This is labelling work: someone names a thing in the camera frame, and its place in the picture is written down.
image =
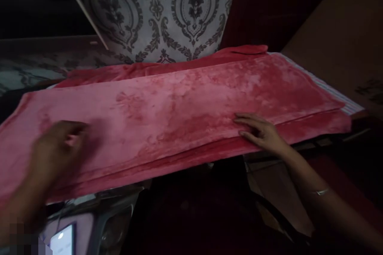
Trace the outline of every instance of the velvet cloth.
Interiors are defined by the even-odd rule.
[[[67,88],[26,94],[0,126],[0,200],[23,179],[33,140],[58,120],[87,122],[91,130],[84,163],[51,201],[258,150],[238,137],[244,127],[232,122],[235,112],[265,117],[288,143],[350,129],[344,104],[282,57],[264,46],[225,50],[179,67],[79,71],[61,84]]]

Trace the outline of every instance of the electrical cord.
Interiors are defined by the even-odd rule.
[[[63,208],[60,210],[59,217],[57,219],[57,226],[56,226],[55,234],[59,231],[60,219],[61,219],[61,216],[63,214],[63,210],[65,209],[65,207],[68,204],[68,202],[69,202],[69,200],[65,201]]]

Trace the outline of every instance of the silver bangle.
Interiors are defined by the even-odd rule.
[[[311,192],[311,193],[317,194],[317,195],[321,196],[321,195],[325,195],[327,192],[328,192],[328,188],[326,188],[324,190],[321,190],[321,191],[314,191],[314,192]]]

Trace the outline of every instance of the right hand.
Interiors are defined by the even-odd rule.
[[[265,119],[253,113],[237,113],[234,122],[246,124],[259,131],[255,136],[247,131],[240,131],[239,134],[253,144],[269,151],[277,156],[282,156],[290,151],[292,147],[278,134],[276,127]]]
[[[82,122],[53,124],[33,144],[29,177],[53,184],[66,170],[73,168],[85,144],[87,127]]]

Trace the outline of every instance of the phone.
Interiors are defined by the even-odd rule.
[[[75,255],[76,223],[72,223],[52,236],[49,244],[53,255]]]

